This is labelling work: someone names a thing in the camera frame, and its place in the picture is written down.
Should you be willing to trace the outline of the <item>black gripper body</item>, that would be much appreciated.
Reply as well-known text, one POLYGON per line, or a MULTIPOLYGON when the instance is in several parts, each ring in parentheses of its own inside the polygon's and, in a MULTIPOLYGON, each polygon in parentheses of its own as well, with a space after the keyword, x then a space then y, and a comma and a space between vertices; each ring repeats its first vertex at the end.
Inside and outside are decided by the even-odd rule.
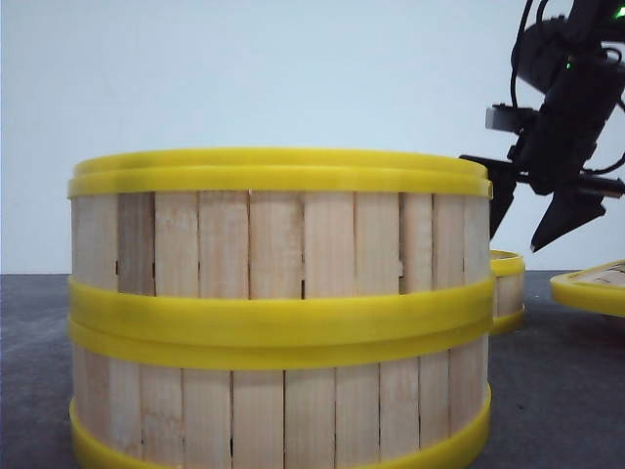
POLYGON ((619 159, 601 169, 584 166, 621 101, 624 64, 526 64, 520 76, 545 95, 535 118, 523 126, 513 157, 535 193, 546 195, 581 174, 604 175, 624 164, 619 159))

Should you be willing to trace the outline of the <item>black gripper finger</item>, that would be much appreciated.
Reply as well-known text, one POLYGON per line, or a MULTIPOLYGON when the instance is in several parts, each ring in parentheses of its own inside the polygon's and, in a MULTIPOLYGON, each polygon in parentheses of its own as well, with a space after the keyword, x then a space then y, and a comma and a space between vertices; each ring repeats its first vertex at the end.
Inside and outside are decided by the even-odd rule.
POLYGON ((493 238, 514 200, 517 183, 528 184, 528 176, 512 162, 466 154, 460 155, 460 158, 478 163, 487 169, 488 179, 492 183, 492 198, 489 204, 489 235, 490 238, 493 238))
POLYGON ((604 196, 579 189, 561 189, 543 215, 531 240, 530 249, 536 252, 559 237, 602 217, 605 214, 604 196))

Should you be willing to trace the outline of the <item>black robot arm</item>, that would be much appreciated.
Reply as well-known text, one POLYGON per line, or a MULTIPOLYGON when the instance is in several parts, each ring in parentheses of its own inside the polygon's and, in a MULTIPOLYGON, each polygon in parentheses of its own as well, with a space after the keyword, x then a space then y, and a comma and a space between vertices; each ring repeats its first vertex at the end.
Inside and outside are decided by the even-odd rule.
POLYGON ((545 19, 546 4, 526 2, 511 53, 510 91, 524 81, 544 96, 540 108, 494 105, 486 112, 491 130, 511 132, 517 142, 506 160, 474 157, 486 167, 493 185, 490 230, 497 232, 519 183, 552 201, 533 234, 538 251, 577 228, 602 217, 605 197, 624 193, 620 179, 586 167, 606 122, 624 106, 624 61, 616 45, 624 41, 621 1, 575 1, 566 16, 545 19))

